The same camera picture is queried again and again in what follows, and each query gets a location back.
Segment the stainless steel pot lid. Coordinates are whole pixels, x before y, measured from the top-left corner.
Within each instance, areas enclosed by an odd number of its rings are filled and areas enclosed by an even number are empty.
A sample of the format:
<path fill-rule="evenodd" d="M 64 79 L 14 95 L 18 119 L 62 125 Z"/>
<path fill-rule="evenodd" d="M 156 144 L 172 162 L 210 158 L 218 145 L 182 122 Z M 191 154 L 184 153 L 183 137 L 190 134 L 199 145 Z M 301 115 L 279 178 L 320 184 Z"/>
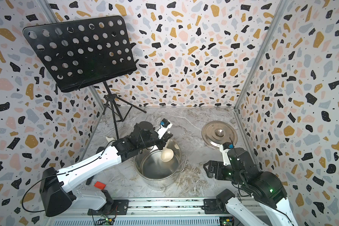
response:
<path fill-rule="evenodd" d="M 202 128 L 202 138 L 204 142 L 213 149 L 219 149 L 219 147 L 226 142 L 232 142 L 236 145 L 238 141 L 238 135 L 235 129 L 222 121 L 210 121 L 206 123 Z"/>

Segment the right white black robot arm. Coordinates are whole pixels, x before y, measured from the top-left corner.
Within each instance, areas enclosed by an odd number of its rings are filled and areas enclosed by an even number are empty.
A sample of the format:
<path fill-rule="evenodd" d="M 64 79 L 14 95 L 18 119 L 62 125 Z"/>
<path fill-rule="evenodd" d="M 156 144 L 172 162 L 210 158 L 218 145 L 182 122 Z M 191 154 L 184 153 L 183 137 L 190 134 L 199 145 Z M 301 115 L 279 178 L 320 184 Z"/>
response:
<path fill-rule="evenodd" d="M 242 203 L 241 191 L 244 191 L 245 197 L 259 203 L 273 226 L 297 225 L 285 188 L 275 174 L 259 170 L 243 148 L 225 143 L 219 150 L 223 160 L 205 163 L 205 173 L 208 178 L 230 181 L 238 193 L 225 189 L 215 199 L 205 199 L 202 207 L 205 214 L 230 214 L 232 225 L 237 219 L 245 226 L 264 226 L 265 222 Z"/>

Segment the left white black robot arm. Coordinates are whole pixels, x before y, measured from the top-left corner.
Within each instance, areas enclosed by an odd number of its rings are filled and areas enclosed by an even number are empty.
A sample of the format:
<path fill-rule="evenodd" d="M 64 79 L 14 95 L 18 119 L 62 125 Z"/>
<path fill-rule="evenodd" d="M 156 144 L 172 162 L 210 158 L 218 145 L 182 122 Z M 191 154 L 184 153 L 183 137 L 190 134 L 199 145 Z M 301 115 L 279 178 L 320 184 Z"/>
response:
<path fill-rule="evenodd" d="M 84 191 L 77 186 L 96 174 L 156 147 L 163 150 L 173 136 L 168 130 L 172 123 L 162 119 L 155 130 L 150 122 L 135 124 L 129 135 L 109 142 L 102 151 L 72 166 L 56 170 L 46 169 L 42 174 L 40 196 L 47 217 L 55 217 L 69 209 L 90 209 L 100 214 L 110 214 L 115 210 L 114 200 L 109 192 Z"/>

